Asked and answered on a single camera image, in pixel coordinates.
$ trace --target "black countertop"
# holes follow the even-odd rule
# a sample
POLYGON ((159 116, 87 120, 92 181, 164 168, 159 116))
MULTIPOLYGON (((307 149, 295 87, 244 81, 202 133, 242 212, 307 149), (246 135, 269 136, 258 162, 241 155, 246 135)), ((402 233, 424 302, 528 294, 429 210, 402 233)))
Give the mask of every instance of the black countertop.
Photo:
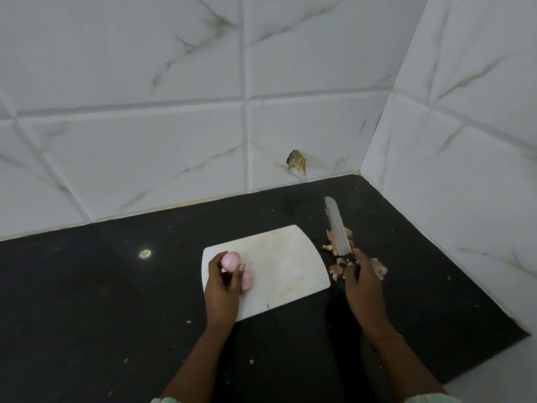
MULTIPOLYGON (((388 267, 390 319, 441 382, 527 335, 369 183, 347 175, 1 242, 3 400, 149 403, 205 328, 204 248, 297 224, 332 264, 320 250, 326 195, 355 244, 388 267)), ((248 318, 225 347, 213 400, 372 401, 359 337, 334 282, 248 318)))

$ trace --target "peeled onion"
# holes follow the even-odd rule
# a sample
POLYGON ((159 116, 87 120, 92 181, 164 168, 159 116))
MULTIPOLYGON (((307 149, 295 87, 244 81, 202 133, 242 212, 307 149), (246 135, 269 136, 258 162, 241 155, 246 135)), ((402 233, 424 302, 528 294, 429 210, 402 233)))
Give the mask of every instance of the peeled onion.
POLYGON ((236 251, 230 251, 222 257, 220 263, 225 270, 233 273, 233 271, 241 265, 241 256, 236 251))
POLYGON ((241 282, 242 292, 250 291, 253 287, 252 273, 244 271, 241 282))

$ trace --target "knife blade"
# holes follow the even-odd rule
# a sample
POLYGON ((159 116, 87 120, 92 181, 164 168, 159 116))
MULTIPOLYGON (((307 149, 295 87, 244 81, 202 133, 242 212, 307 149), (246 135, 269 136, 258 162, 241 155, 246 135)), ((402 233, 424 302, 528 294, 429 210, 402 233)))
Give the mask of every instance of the knife blade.
POLYGON ((328 216, 328 221, 330 222, 330 230, 332 230, 334 244, 336 245, 339 257, 345 260, 345 264, 349 262, 354 264, 354 256, 352 255, 351 246, 348 243, 337 203, 329 196, 324 197, 324 203, 326 204, 326 216, 328 216))

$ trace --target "white cutting board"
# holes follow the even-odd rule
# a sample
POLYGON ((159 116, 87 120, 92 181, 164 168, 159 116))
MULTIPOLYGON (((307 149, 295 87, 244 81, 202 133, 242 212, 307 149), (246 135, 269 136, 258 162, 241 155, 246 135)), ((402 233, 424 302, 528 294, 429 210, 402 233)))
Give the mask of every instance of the white cutting board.
POLYGON ((209 261, 225 250, 238 252, 253 276, 253 288, 241 294, 237 321, 330 287, 319 251, 295 224, 205 248, 201 262, 204 291, 209 261))

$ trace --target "sleeve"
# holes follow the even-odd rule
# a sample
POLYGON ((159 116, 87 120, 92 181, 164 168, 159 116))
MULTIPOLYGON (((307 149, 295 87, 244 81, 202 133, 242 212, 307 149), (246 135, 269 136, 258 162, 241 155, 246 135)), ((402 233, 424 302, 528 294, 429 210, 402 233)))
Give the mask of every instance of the sleeve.
POLYGON ((181 403, 181 402, 175 399, 172 399, 171 397, 165 397, 164 399, 153 399, 151 400, 151 403, 181 403))
POLYGON ((421 396, 414 396, 410 399, 406 399, 404 403, 462 403, 459 399, 447 394, 433 393, 422 394, 421 396))

